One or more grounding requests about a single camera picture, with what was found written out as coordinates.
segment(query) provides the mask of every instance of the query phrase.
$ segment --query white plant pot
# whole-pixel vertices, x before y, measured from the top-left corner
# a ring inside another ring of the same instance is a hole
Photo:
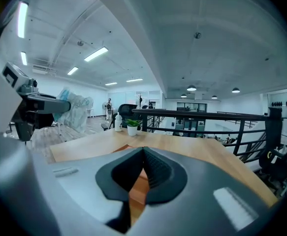
[[[135,136],[137,134],[137,129],[138,129],[138,127],[127,126],[128,135]]]

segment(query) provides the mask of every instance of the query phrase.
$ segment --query ceiling light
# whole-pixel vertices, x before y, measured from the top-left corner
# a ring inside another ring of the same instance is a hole
[[[126,82],[132,82],[132,81],[142,81],[143,79],[134,79],[134,80],[128,80]]]
[[[21,58],[22,58],[23,65],[27,65],[26,53],[25,52],[21,52]]]
[[[238,88],[233,88],[232,92],[233,92],[233,93],[238,93],[238,92],[240,92],[240,89],[238,89]]]
[[[19,8],[19,18],[17,23],[17,35],[21,38],[24,38],[25,32],[25,20],[28,4],[22,2]]]
[[[72,68],[71,71],[68,72],[68,75],[71,75],[71,74],[74,73],[76,70],[78,70],[77,67]]]
[[[187,91],[196,91],[196,87],[193,86],[193,85],[190,85],[188,88],[187,88]]]
[[[103,47],[103,48],[97,50],[96,52],[92,53],[91,55],[87,56],[84,60],[89,62],[90,60],[95,59],[97,56],[99,56],[103,53],[106,53],[106,52],[108,52],[108,49],[106,47]]]
[[[114,85],[114,84],[117,84],[117,82],[107,83],[105,84],[105,86]]]

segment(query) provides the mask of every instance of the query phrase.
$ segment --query plastic bag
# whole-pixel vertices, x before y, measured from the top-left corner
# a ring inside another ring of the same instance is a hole
[[[71,109],[62,114],[53,114],[54,120],[60,124],[73,128],[79,133],[84,133],[86,120],[88,118],[87,109],[93,107],[93,99],[91,97],[84,98],[80,95],[76,95],[67,87],[60,92],[57,99],[70,102]]]

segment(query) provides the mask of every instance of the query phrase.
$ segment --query green plant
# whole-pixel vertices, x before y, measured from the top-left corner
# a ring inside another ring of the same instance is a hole
[[[131,120],[131,119],[126,119],[126,123],[127,123],[127,126],[130,126],[130,127],[137,127],[137,126],[140,126],[141,121],[140,121],[140,120]]]

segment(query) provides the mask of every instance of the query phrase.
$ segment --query metal handrail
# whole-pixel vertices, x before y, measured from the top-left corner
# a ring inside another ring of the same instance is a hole
[[[142,131],[147,132],[147,130],[160,130],[160,131],[173,131],[179,133],[187,133],[187,134],[238,134],[237,140],[235,144],[224,144],[225,147],[234,146],[233,154],[236,156],[244,155],[244,154],[252,154],[257,151],[249,151],[249,153],[240,153],[238,154],[238,149],[241,145],[249,145],[266,141],[257,140],[251,142],[242,143],[242,136],[245,133],[257,133],[257,132],[265,132],[265,129],[262,130],[247,130],[244,131],[245,121],[266,121],[268,120],[267,116],[259,116],[259,115],[250,115],[250,114],[240,114],[240,113],[203,113],[203,112],[190,112],[190,111],[173,111],[173,110],[163,110],[163,109],[133,109],[134,113],[142,115]],[[215,120],[235,120],[240,122],[239,131],[197,131],[197,130],[183,130],[183,129],[170,129],[170,128],[159,128],[154,126],[147,125],[147,116],[154,117],[174,117],[174,118],[196,118],[196,119],[215,119]],[[250,159],[248,161],[258,160],[258,157]]]

